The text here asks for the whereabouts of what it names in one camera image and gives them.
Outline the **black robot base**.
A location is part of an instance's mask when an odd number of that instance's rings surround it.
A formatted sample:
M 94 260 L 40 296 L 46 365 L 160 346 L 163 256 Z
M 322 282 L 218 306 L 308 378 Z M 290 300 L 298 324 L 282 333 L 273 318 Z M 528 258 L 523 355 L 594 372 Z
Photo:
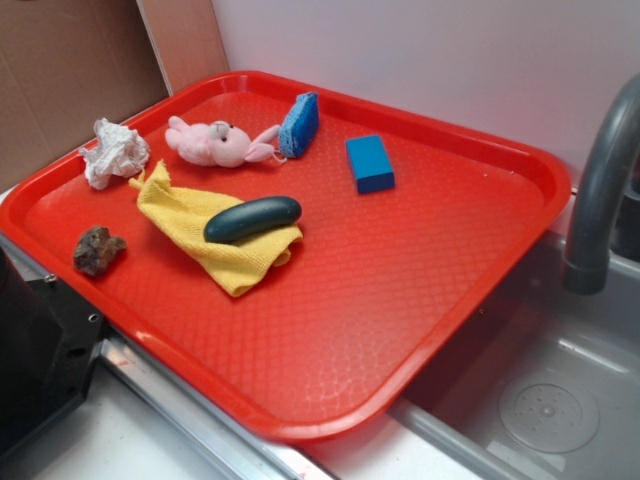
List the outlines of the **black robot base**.
M 26 280 L 1 254 L 1 460 L 87 398 L 102 312 L 63 280 Z

